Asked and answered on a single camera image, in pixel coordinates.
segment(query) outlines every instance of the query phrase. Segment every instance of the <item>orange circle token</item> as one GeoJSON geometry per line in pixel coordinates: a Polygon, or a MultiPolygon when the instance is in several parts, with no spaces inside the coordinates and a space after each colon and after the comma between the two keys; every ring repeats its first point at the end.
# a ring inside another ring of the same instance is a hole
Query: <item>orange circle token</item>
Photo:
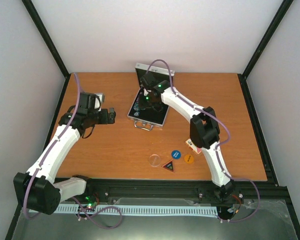
{"type": "Polygon", "coordinates": [[[187,155],[184,156],[184,161],[187,164],[192,164],[195,161],[195,158],[194,158],[194,156],[192,156],[190,154],[187,154],[187,155]]]}

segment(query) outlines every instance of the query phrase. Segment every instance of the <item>wooden tabletop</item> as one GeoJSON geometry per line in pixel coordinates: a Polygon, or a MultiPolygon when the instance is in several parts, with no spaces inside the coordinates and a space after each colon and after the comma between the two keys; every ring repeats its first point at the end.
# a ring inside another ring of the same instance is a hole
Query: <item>wooden tabletop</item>
{"type": "MultiPolygon", "coordinates": [[[[211,180],[203,154],[192,152],[185,143],[189,138],[189,123],[174,109],[169,109],[163,128],[154,127],[152,131],[135,128],[134,122],[127,118],[139,90],[135,73],[79,73],[78,76],[84,91],[105,94],[102,108],[114,107],[115,124],[97,125],[88,139],[80,139],[68,153],[57,177],[79,174],[106,179],[211,180]],[[181,159],[173,161],[175,172],[161,167],[172,159],[173,150],[182,154],[181,159]],[[152,154],[161,157],[160,166],[149,164],[152,154]],[[184,161],[186,154],[194,156],[194,163],[184,161]]],[[[237,74],[176,73],[174,86],[198,105],[212,107],[228,127],[231,140],[221,151],[232,176],[266,181],[237,74]]],[[[58,121],[75,105],[76,97],[77,86],[72,74],[58,121]]],[[[220,126],[220,140],[226,137],[226,131],[220,126]]]]}

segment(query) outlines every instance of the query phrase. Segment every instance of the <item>case handle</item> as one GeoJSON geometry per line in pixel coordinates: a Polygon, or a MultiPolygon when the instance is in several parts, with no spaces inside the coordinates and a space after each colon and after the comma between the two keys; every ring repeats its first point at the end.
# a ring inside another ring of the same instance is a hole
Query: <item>case handle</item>
{"type": "Polygon", "coordinates": [[[142,122],[142,126],[138,126],[138,125],[137,125],[137,122],[138,122],[138,121],[134,121],[134,127],[137,128],[137,129],[143,129],[143,130],[146,130],[146,131],[151,131],[151,130],[154,128],[154,126],[151,125],[151,124],[150,124],[150,126],[151,126],[150,128],[146,128],[145,126],[146,126],[147,124],[146,124],[145,122],[142,122]]]}

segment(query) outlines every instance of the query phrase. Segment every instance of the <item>robotic arm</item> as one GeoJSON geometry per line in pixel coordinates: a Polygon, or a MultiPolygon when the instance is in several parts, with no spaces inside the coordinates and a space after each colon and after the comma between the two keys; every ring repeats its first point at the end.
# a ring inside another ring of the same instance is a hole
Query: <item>robotic arm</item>
{"type": "Polygon", "coordinates": [[[19,204],[23,205],[26,197],[26,189],[34,175],[35,178],[27,196],[27,208],[40,213],[52,214],[60,202],[76,195],[81,195],[89,190],[87,187],[89,178],[84,176],[74,176],[66,181],[54,182],[61,163],[72,146],[80,137],[84,136],[86,129],[92,127],[93,131],[95,125],[115,123],[116,113],[114,109],[110,108],[109,112],[107,109],[101,109],[103,102],[103,93],[93,94],[82,92],[77,112],[69,128],[59,138],[58,136],[64,131],[70,121],[73,115],[71,110],[75,106],[71,106],[67,113],[61,117],[55,135],[39,159],[26,173],[18,172],[13,179],[19,204]]]}
{"type": "Polygon", "coordinates": [[[233,181],[218,146],[220,129],[218,123],[197,109],[216,116],[211,107],[204,108],[183,96],[167,80],[157,81],[151,72],[141,78],[143,92],[139,95],[140,107],[166,104],[180,113],[190,123],[190,139],[193,144],[202,149],[208,163],[212,182],[217,186],[215,196],[223,202],[234,190],[233,181]]]}

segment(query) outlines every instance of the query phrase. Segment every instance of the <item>gray floor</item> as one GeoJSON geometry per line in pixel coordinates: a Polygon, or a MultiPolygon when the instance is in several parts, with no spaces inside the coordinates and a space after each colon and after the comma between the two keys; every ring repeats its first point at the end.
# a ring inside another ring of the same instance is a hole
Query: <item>gray floor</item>
{"type": "MultiPolygon", "coordinates": [[[[256,203],[243,205],[234,219],[249,215],[256,203]]],[[[97,216],[109,226],[118,216],[97,216]]],[[[261,210],[240,223],[220,223],[216,218],[183,216],[126,216],[112,230],[100,229],[75,214],[40,215],[34,220],[20,217],[14,240],[295,240],[288,210],[282,201],[262,201],[261,210]]]]}

